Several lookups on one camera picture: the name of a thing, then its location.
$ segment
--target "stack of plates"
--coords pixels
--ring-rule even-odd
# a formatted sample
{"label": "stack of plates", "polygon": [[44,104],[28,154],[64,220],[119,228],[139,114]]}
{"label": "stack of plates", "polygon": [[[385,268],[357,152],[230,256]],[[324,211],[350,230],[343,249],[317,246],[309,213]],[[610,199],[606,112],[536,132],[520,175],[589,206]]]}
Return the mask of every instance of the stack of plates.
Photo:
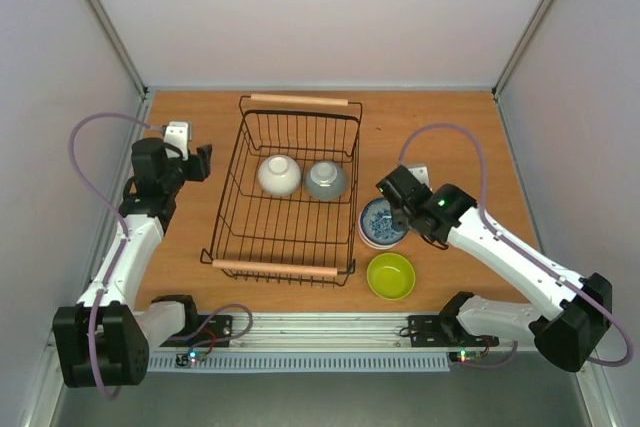
{"label": "stack of plates", "polygon": [[404,239],[406,232],[400,232],[391,222],[391,208],[383,197],[369,202],[358,218],[358,232],[362,242],[376,250],[387,250]]}

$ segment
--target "gray bowl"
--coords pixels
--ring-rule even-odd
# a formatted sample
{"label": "gray bowl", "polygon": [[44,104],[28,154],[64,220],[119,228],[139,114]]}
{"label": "gray bowl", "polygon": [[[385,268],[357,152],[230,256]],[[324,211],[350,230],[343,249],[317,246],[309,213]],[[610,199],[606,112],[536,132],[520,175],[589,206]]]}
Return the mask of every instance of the gray bowl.
{"label": "gray bowl", "polygon": [[314,199],[335,200],[347,190],[347,176],[338,164],[323,160],[307,171],[304,185]]}

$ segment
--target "wire dish rack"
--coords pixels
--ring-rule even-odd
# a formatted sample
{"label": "wire dish rack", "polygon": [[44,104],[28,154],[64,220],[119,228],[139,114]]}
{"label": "wire dish rack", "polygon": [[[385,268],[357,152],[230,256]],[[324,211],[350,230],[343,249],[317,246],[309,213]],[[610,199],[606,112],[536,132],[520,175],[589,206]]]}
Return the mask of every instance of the wire dish rack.
{"label": "wire dish rack", "polygon": [[[288,110],[292,104],[312,107]],[[200,262],[234,279],[344,286],[356,268],[353,244],[362,104],[252,94],[242,96],[238,107],[242,122],[211,245],[202,249]],[[314,163],[335,162],[347,176],[346,191],[336,200],[319,201],[309,196],[303,180],[293,194],[271,196],[260,187],[257,171],[267,157],[276,154],[293,158],[303,179]]]}

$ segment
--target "wooden handle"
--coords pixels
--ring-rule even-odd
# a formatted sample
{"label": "wooden handle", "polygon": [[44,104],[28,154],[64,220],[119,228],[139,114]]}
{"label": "wooden handle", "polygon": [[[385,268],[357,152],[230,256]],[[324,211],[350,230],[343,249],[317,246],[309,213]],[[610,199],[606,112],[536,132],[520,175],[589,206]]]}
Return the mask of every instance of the wooden handle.
{"label": "wooden handle", "polygon": [[314,275],[318,277],[337,277],[335,267],[312,267],[309,265],[269,264],[265,262],[246,262],[242,260],[215,259],[211,264],[217,269],[248,270],[268,274]]}
{"label": "wooden handle", "polygon": [[257,102],[281,102],[285,104],[347,106],[347,99],[325,99],[323,97],[300,97],[296,95],[251,94],[251,100]]}

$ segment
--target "gray floor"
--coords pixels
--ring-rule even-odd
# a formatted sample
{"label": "gray floor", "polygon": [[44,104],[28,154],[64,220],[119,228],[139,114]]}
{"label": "gray floor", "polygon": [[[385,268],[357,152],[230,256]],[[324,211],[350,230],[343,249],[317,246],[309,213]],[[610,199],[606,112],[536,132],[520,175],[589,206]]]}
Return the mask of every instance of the gray floor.
{"label": "gray floor", "polygon": [[438,374],[149,374],[114,402],[66,390],[53,426],[590,425],[571,374],[533,354]]}

